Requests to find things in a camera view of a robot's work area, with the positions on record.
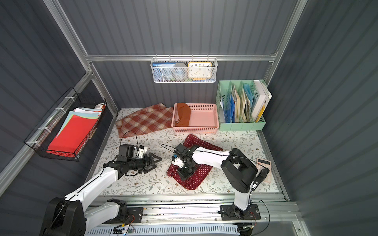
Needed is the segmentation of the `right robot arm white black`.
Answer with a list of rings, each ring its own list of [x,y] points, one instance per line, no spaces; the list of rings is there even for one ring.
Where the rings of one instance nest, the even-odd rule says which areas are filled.
[[[240,212],[246,211],[250,204],[250,194],[258,176],[256,165],[239,149],[231,151],[216,151],[193,145],[185,147],[179,144],[172,156],[172,164],[178,167],[178,175],[186,181],[199,169],[207,165],[223,171],[227,180],[235,190],[234,208]]]

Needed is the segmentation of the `rust orange skirt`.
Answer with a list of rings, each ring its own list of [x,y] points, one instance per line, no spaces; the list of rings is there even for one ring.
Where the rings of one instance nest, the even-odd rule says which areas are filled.
[[[187,127],[190,123],[191,108],[186,103],[177,104],[178,121],[176,121],[176,127]]]

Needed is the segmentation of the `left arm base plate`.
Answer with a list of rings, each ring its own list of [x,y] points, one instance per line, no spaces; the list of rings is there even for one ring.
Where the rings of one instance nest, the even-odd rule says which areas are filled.
[[[141,223],[143,207],[128,207],[126,212],[119,213],[114,219],[105,221],[104,224],[134,224]]]

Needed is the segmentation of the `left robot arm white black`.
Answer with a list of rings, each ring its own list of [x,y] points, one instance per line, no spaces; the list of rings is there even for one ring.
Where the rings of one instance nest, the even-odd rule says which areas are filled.
[[[142,209],[129,210],[126,201],[110,199],[103,205],[88,209],[90,204],[111,184],[127,172],[147,174],[162,158],[145,146],[121,145],[118,155],[103,165],[100,173],[63,198],[52,199],[47,206],[41,236],[83,236],[101,224],[130,224]]]

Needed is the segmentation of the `dark red polka-dot skirt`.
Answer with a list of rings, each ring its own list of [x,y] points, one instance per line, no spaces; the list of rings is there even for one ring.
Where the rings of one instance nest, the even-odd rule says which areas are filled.
[[[193,134],[189,134],[187,136],[187,138],[184,140],[183,145],[187,148],[190,148],[193,145],[198,145],[210,150],[223,151],[221,147],[201,140]],[[212,168],[213,167],[209,165],[198,165],[195,173],[185,181],[181,180],[178,173],[178,166],[176,165],[171,164],[166,174],[168,177],[174,178],[184,189],[196,190],[202,184],[205,178],[209,175]]]

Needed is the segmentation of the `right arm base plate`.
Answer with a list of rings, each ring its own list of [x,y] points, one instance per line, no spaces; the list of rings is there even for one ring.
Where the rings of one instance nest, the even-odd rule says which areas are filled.
[[[222,221],[235,221],[235,220],[260,220],[261,215],[256,204],[248,205],[246,210],[240,210],[234,204],[221,205],[218,214],[221,215]]]

